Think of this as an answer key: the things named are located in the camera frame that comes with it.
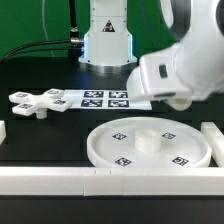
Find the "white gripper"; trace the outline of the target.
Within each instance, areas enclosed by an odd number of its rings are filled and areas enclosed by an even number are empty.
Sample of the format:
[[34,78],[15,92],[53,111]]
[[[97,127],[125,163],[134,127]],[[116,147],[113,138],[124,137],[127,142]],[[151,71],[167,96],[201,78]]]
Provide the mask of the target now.
[[128,77],[126,87],[133,102],[190,98],[192,90],[177,75],[177,45],[143,55]]

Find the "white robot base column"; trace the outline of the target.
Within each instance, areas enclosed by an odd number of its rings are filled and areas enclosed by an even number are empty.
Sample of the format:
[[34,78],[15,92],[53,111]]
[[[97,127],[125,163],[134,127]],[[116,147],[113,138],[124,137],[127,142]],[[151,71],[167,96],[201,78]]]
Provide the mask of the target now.
[[90,28],[79,63],[100,73],[117,73],[136,65],[127,29],[127,0],[90,0]]

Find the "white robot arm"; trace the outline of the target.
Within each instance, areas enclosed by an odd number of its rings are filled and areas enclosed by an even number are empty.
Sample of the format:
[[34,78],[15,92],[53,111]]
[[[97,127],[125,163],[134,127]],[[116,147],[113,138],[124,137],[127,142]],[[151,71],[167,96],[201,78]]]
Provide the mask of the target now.
[[159,4],[176,43],[140,58],[127,80],[129,99],[204,100],[224,92],[224,0]]

